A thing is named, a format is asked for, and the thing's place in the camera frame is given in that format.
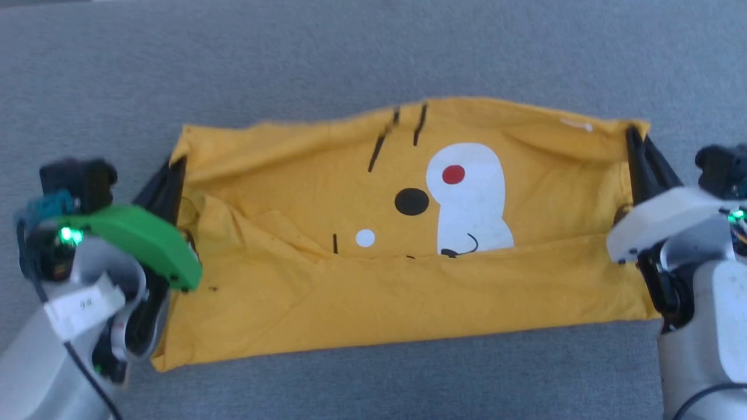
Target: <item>white patch print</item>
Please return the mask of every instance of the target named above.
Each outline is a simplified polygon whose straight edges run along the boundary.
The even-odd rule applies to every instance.
[[[376,242],[376,234],[371,229],[362,229],[356,233],[356,242],[363,248],[368,248]]]
[[[592,127],[590,123],[576,123],[575,121],[567,120],[566,118],[561,118],[560,122],[571,127],[576,127],[577,129],[585,129],[589,133],[594,131],[594,127]]]
[[[426,184],[441,206],[436,252],[455,257],[513,247],[503,221],[506,181],[492,149],[457,143],[439,150],[428,164]]]

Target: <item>yellow cloth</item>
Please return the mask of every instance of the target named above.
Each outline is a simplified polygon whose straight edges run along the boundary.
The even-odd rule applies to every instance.
[[[185,127],[179,225],[205,271],[173,299],[154,366],[656,317],[604,243],[630,202],[630,124],[648,131],[437,99]]]

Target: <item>cartoon mouth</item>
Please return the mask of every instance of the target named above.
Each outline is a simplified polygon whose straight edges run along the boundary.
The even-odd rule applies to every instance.
[[[470,238],[472,238],[472,240],[474,241],[474,248],[472,249],[472,251],[467,251],[466,253],[458,253],[458,252],[456,252],[454,250],[450,250],[448,248],[442,248],[441,249],[441,255],[446,255],[449,258],[456,258],[457,256],[465,255],[465,254],[469,254],[469,253],[473,253],[473,252],[477,251],[477,248],[480,246],[480,244],[477,243],[477,239],[474,236],[472,236],[471,233],[468,233],[467,236],[469,236]]]

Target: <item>green led light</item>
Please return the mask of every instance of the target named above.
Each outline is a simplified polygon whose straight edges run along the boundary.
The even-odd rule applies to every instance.
[[[77,245],[83,241],[83,232],[77,229],[64,227],[60,229],[60,239],[67,244]]]

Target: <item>green plastic part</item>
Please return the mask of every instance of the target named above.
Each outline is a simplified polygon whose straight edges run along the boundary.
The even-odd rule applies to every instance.
[[[58,217],[60,228],[80,229],[96,235],[169,282],[171,288],[194,290],[202,265],[182,233],[139,206],[109,206],[89,215]]]

